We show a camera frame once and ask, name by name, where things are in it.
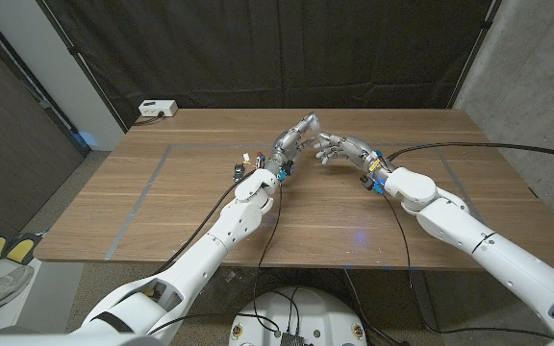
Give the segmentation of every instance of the yellow sticker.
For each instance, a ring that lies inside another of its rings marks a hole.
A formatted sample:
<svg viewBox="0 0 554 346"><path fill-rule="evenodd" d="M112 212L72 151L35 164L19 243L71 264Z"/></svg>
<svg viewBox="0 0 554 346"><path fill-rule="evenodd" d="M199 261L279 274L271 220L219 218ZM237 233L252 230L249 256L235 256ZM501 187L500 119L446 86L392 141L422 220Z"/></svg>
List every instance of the yellow sticker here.
<svg viewBox="0 0 554 346"><path fill-rule="evenodd" d="M373 173L373 171L375 170L375 168L380 164L380 161L379 160L376 160L370 167L369 167L369 172Z"/></svg>

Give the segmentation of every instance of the metal robotic hand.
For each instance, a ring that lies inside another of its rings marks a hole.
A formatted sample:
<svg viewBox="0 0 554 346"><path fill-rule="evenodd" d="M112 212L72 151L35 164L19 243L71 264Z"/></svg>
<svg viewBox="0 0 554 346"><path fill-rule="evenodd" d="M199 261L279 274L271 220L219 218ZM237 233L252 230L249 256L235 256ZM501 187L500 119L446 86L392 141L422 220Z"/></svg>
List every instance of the metal robotic hand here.
<svg viewBox="0 0 554 346"><path fill-rule="evenodd" d="M386 168L393 167L389 162L384 161L382 153L372 150L362 139L349 136L341 137L327 133L319 134L319 143L314 145L315 149L322 149L315 157L322 160L322 164L328 163L332 158L348 159L364 172L372 171L375 162L380 160Z"/></svg>
<svg viewBox="0 0 554 346"><path fill-rule="evenodd" d="M310 127L314 133L320 133L319 121L314 112L307 114L296 126L278 135L273 143L270 159L266 162L264 169L270 171L275 176L279 176L282 171L290 175L292 165L298 159L300 152L315 140L315 137L311 137L302 143L300 142Z"/></svg>

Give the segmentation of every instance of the robot forearm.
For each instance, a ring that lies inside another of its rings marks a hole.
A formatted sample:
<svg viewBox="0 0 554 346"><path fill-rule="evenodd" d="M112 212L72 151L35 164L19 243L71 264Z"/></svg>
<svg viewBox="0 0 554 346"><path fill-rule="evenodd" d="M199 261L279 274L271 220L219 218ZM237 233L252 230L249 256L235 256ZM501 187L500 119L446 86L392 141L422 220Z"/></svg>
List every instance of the robot forearm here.
<svg viewBox="0 0 554 346"><path fill-rule="evenodd" d="M185 316L189 307L223 262L228 252L251 235L263 214L272 207L277 178L258 169L235 191L211 229L170 268L157 275L126 284L104 298L89 313L76 334L147 334L168 321ZM153 336L168 344L182 322Z"/></svg>
<svg viewBox="0 0 554 346"><path fill-rule="evenodd" d="M403 209L427 233L472 256L554 333L554 268L469 215L463 200L430 178L404 168L380 175L386 192L401 195Z"/></svg>

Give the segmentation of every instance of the gray wall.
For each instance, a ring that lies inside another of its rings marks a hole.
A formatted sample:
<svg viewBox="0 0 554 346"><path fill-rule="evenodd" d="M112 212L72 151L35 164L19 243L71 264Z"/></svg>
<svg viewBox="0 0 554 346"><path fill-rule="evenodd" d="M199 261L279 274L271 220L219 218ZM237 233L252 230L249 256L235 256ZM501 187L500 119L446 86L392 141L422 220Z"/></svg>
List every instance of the gray wall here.
<svg viewBox="0 0 554 346"><path fill-rule="evenodd" d="M93 150L124 133L36 0L0 0L0 31Z"/></svg>
<svg viewBox="0 0 554 346"><path fill-rule="evenodd" d="M554 148L554 0L502 2L454 108L491 141ZM554 157L502 153L554 213Z"/></svg>

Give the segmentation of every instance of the blue light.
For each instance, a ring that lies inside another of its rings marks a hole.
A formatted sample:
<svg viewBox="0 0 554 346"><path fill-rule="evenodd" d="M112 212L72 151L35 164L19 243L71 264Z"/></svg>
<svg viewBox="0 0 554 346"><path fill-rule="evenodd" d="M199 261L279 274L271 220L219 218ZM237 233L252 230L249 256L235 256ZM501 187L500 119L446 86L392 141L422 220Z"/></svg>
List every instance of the blue light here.
<svg viewBox="0 0 554 346"><path fill-rule="evenodd" d="M356 238L356 241L358 241L358 242L365 242L366 241L366 232L365 231L356 231L356 233L354 233L354 237Z"/></svg>

